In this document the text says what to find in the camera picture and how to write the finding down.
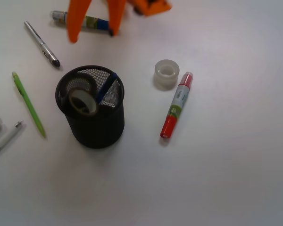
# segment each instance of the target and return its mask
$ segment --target marker cap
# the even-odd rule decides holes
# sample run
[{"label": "marker cap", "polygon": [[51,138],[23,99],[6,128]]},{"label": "marker cap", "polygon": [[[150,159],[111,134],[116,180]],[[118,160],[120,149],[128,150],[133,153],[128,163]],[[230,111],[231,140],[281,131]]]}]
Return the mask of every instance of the marker cap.
[{"label": "marker cap", "polygon": [[181,79],[180,85],[185,85],[190,89],[192,81],[193,81],[193,74],[191,72],[186,72],[183,78]]},{"label": "marker cap", "polygon": [[164,127],[161,130],[160,136],[162,138],[170,138],[175,128],[176,123],[177,123],[177,119],[174,116],[168,115],[166,117]]}]

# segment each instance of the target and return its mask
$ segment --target orange object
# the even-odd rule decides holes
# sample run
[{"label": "orange object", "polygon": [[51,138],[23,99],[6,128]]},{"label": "orange object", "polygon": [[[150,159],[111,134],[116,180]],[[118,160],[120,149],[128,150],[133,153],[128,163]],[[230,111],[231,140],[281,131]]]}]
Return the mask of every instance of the orange object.
[{"label": "orange object", "polygon": [[[134,6],[136,13],[145,16],[162,13],[170,10],[172,7],[166,0],[107,0],[109,9],[109,32],[111,36],[117,35],[125,9],[126,1]],[[71,42],[77,42],[78,34],[81,31],[81,25],[84,16],[88,10],[91,0],[70,0],[67,30]]]}]

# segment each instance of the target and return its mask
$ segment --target pen holder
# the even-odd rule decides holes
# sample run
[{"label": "pen holder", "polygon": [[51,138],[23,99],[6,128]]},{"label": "pen holder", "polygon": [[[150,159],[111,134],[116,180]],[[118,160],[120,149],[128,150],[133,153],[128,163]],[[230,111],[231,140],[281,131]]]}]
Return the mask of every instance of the pen holder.
[{"label": "pen holder", "polygon": [[66,116],[74,137],[87,147],[108,147],[122,135],[125,126],[123,83],[117,76],[116,82],[98,104],[93,116],[87,117],[69,110],[65,99],[67,100],[73,90],[83,90],[89,93],[91,98],[95,98],[106,79],[113,74],[113,71],[101,66],[83,66],[68,72],[58,83],[57,105]]}]

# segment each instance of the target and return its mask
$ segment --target clear tape roll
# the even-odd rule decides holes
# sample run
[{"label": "clear tape roll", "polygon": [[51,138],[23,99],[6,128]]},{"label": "clear tape roll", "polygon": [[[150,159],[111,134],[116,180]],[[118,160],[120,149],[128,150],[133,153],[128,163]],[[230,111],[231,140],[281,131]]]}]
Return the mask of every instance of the clear tape roll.
[{"label": "clear tape roll", "polygon": [[162,86],[173,86],[179,75],[179,66],[173,60],[161,60],[155,65],[154,79]]}]

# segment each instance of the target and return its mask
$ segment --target blue pen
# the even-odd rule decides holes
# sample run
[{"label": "blue pen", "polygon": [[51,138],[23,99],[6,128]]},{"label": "blue pen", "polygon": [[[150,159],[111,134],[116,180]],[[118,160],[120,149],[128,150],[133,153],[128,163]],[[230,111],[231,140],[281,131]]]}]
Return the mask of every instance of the blue pen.
[{"label": "blue pen", "polygon": [[99,92],[97,93],[97,95],[95,97],[95,100],[96,100],[96,102],[98,102],[98,104],[102,101],[105,94],[108,92],[108,90],[113,85],[113,83],[116,79],[117,79],[116,73],[109,75],[109,77],[105,81],[104,85],[100,88]]}]

